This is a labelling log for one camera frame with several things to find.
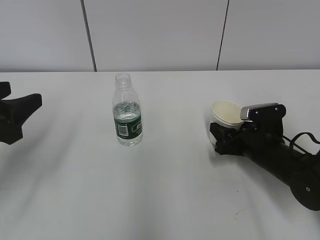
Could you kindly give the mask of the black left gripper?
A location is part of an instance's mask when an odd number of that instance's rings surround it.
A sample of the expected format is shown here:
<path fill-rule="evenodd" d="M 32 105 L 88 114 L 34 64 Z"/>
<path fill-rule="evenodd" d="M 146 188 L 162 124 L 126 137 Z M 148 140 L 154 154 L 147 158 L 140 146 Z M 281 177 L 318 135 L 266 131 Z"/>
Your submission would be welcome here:
<path fill-rule="evenodd" d="M 42 95 L 2 100 L 11 94 L 8 81 L 0 82 L 0 142 L 12 145 L 23 138 L 22 125 L 42 106 Z"/>

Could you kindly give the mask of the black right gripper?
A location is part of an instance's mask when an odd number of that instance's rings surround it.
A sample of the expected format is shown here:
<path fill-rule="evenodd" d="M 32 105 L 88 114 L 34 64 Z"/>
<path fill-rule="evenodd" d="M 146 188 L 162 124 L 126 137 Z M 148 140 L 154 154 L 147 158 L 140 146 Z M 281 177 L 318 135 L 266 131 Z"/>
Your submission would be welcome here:
<path fill-rule="evenodd" d="M 220 155 L 246 156 L 257 163 L 284 163 L 285 144 L 257 131 L 254 124 L 244 124 L 239 130 L 210 124 L 215 151 Z"/>

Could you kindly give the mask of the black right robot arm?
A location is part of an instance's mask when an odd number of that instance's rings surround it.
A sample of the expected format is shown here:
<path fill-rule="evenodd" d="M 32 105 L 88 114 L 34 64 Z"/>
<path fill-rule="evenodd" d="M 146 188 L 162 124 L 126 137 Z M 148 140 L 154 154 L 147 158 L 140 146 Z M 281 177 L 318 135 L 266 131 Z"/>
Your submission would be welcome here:
<path fill-rule="evenodd" d="M 299 152 L 294 149 L 294 139 L 286 145 L 279 131 L 253 122 L 245 122 L 239 130 L 211 123 L 210 133 L 218 154 L 250 159 L 287 185 L 301 205 L 319 211 L 319 154 Z"/>

